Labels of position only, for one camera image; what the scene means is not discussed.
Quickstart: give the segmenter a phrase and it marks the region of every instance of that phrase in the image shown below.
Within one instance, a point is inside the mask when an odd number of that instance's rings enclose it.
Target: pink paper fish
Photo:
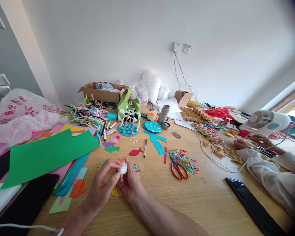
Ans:
[[[111,138],[110,139],[113,143],[119,143],[119,140],[117,138]]]
[[[129,153],[129,156],[137,156],[137,155],[139,155],[140,152],[144,152],[144,151],[142,151],[141,148],[139,150],[132,150]]]

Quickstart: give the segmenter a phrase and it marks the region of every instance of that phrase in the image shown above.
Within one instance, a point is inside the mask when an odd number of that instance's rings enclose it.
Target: purple paper fish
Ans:
[[[103,145],[104,145],[105,147],[114,147],[115,144],[112,143],[112,142],[104,142]]]
[[[111,138],[110,140],[114,143],[119,143],[119,139],[117,139],[117,138]]]

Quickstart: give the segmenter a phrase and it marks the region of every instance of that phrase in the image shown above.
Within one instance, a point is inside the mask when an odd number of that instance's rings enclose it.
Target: cardboard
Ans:
[[[193,94],[187,91],[176,91],[175,98],[178,102],[178,107],[185,107],[189,100],[192,98]]]
[[[117,89],[120,91],[120,93],[116,93],[116,92],[102,91],[102,90],[96,89],[96,85],[98,83],[102,83],[102,82],[91,82],[86,85],[83,85],[78,91],[78,93],[83,91],[83,97],[85,97],[85,95],[88,95],[90,98],[92,98],[92,94],[93,94],[93,98],[95,100],[118,104],[124,90],[128,87],[126,85],[118,85],[118,84],[110,83],[114,89]]]

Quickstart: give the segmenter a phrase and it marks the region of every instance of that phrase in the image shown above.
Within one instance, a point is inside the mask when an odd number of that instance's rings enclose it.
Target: green paper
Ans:
[[[62,197],[60,197],[60,196],[57,197],[55,203],[53,204],[52,208],[50,209],[49,214],[69,210],[69,206],[70,206],[70,203],[71,203],[71,200],[72,200],[72,198],[69,197],[69,196],[70,196],[70,194],[72,192],[73,186],[74,185],[71,185],[71,187],[69,188],[69,191],[66,194],[65,199],[63,200],[63,203],[61,205],[59,205],[59,201],[60,201],[60,199]]]
[[[37,142],[12,146],[8,177],[1,189],[47,174],[97,147],[90,131],[73,138],[69,129]]]

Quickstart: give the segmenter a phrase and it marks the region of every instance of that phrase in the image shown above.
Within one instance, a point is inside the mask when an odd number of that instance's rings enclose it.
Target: hand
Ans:
[[[104,162],[102,168],[96,172],[91,191],[82,204],[84,212],[96,215],[105,206],[118,180],[122,178],[122,175],[117,172],[107,183],[108,172],[110,169],[121,167],[121,162],[115,159],[108,159]]]
[[[128,202],[131,202],[135,195],[144,192],[144,187],[140,181],[139,175],[132,168],[132,164],[126,158],[127,172],[118,180],[117,186],[120,188],[122,195]]]
[[[253,136],[248,137],[247,139],[250,139],[251,141],[253,141],[255,144],[257,144],[258,146],[262,148],[269,148],[273,146],[273,143],[271,142],[271,140],[261,134],[255,134]]]
[[[245,149],[245,148],[251,148],[247,143],[245,143],[242,139],[234,140],[234,146],[238,150]]]

